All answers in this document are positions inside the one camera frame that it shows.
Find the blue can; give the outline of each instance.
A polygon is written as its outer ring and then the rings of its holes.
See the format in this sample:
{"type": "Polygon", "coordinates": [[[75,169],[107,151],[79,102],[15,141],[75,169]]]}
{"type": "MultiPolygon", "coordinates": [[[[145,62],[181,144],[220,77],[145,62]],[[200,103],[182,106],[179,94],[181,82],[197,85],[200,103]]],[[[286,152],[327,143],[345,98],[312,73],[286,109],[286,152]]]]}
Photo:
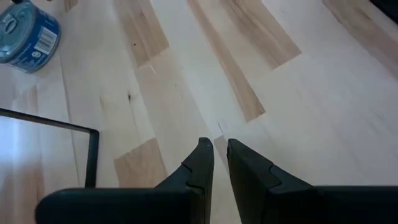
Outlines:
{"type": "Polygon", "coordinates": [[[60,34],[57,20],[30,1],[13,4],[0,15],[0,63],[36,72],[54,54],[60,34]]]}

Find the black metal frame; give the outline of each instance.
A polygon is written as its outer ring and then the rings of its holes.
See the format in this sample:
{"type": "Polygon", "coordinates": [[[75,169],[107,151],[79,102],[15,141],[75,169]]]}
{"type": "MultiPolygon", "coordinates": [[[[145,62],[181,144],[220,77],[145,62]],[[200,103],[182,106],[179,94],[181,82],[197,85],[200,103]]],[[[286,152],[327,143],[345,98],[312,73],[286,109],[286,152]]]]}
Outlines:
{"type": "Polygon", "coordinates": [[[49,126],[65,128],[73,131],[81,131],[90,134],[90,143],[88,145],[88,157],[86,165],[85,187],[95,187],[97,176],[98,143],[100,140],[100,133],[97,130],[3,108],[0,108],[0,116],[19,119],[23,121],[30,121],[38,124],[46,124],[49,126]]]}

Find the black object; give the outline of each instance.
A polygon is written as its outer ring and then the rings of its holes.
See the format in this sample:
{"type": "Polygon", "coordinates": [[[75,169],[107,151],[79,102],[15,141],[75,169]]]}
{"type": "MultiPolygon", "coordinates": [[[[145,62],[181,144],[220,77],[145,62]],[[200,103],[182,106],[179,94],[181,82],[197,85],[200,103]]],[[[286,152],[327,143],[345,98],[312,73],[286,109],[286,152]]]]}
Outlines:
{"type": "Polygon", "coordinates": [[[2,108],[0,108],[0,116],[30,121],[33,123],[46,124],[49,126],[81,131],[90,134],[85,187],[95,187],[97,175],[98,141],[100,140],[100,133],[97,130],[2,108]]]}
{"type": "Polygon", "coordinates": [[[398,0],[371,0],[371,2],[398,24],[398,0]]]}
{"type": "Polygon", "coordinates": [[[42,223],[210,223],[213,145],[196,149],[153,189],[68,189],[36,208],[42,223]]]}
{"type": "Polygon", "coordinates": [[[398,223],[398,187],[314,187],[235,139],[228,165],[243,224],[398,223]]]}

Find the hardwood floor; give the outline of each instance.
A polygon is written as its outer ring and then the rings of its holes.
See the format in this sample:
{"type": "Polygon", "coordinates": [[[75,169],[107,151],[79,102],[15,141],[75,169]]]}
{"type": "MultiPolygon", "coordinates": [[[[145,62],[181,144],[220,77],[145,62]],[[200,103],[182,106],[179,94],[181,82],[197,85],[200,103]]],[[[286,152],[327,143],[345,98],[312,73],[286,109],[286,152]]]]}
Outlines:
{"type": "MultiPolygon", "coordinates": [[[[367,0],[34,2],[62,40],[33,75],[0,65],[0,106],[98,129],[98,187],[154,187],[202,136],[212,223],[240,223],[228,138],[310,184],[398,184],[398,26],[367,0]]],[[[84,183],[88,136],[0,122],[0,218],[33,223],[84,183]]]]}

